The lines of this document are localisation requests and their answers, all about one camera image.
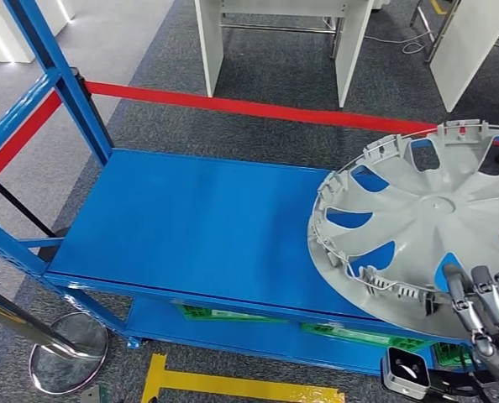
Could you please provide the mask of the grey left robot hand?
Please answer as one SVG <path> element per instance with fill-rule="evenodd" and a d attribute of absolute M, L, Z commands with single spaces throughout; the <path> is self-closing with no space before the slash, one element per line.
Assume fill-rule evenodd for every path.
<path fill-rule="evenodd" d="M 80 395 L 80 403 L 107 403 L 106 390 L 102 385 L 94 385 Z"/>

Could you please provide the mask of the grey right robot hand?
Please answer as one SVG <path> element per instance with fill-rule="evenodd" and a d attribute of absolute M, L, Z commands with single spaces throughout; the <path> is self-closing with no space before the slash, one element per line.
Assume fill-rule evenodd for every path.
<path fill-rule="evenodd" d="M 499 381 L 499 273 L 493 278 L 489 269 L 478 265 L 471 270 L 473 291 L 491 323 L 498 329 L 489 332 L 472 301 L 465 291 L 463 271 L 454 264 L 444 264 L 443 274 L 453 312 L 469 334 L 473 350 L 495 379 Z"/>

